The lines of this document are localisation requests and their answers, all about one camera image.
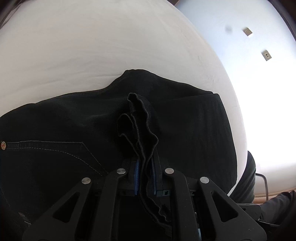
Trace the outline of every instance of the white sheet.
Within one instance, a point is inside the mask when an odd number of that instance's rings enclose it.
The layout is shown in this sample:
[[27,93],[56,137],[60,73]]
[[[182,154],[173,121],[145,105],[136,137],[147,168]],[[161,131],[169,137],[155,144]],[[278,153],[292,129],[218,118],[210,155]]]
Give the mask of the white sheet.
[[0,116],[26,103],[104,88],[126,69],[218,93],[242,176],[246,136],[231,82],[211,47],[166,0],[25,2],[0,30],[0,56]]

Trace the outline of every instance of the white wall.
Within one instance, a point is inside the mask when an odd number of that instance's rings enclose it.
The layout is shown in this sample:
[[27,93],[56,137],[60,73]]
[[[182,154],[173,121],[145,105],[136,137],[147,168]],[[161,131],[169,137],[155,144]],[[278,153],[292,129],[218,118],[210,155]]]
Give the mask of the white wall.
[[[285,22],[267,0],[179,0],[176,7],[223,63],[242,110],[248,150],[270,193],[296,187],[296,42]],[[255,192],[264,193],[263,181],[256,182]]]

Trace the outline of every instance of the union jack button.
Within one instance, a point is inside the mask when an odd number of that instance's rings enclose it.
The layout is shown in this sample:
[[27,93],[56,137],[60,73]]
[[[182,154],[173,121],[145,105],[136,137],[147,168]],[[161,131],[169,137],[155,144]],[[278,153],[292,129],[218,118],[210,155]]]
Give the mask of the union jack button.
[[5,141],[2,141],[1,142],[1,149],[2,150],[5,150],[6,149],[6,143],[5,143]]

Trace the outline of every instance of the triangular cutout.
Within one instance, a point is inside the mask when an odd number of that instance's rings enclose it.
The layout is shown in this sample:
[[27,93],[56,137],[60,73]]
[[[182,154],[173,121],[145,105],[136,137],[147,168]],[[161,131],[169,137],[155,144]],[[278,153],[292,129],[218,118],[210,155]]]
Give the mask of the triangular cutout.
[[211,192],[211,195],[222,222],[227,222],[238,216],[237,211],[234,210],[216,191]]
[[68,223],[79,198],[79,192],[74,193],[55,213],[53,218]]

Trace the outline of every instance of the metal rivet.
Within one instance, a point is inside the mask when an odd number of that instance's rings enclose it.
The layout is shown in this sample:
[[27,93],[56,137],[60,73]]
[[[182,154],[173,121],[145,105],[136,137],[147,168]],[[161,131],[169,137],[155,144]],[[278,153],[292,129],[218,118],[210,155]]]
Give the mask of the metal rivet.
[[83,184],[89,184],[89,183],[91,182],[91,179],[90,179],[89,177],[85,177],[85,178],[83,178],[83,179],[81,180],[81,182],[82,182]]
[[201,177],[201,178],[200,178],[200,181],[201,181],[202,183],[208,183],[210,180],[209,180],[207,177]]
[[5,150],[6,149],[6,143],[5,143],[5,141],[2,141],[1,142],[1,149],[2,150]]
[[174,169],[173,168],[167,168],[167,169],[165,169],[165,173],[167,173],[167,174],[173,174],[174,173]]
[[117,169],[118,174],[125,174],[126,170],[124,168]]

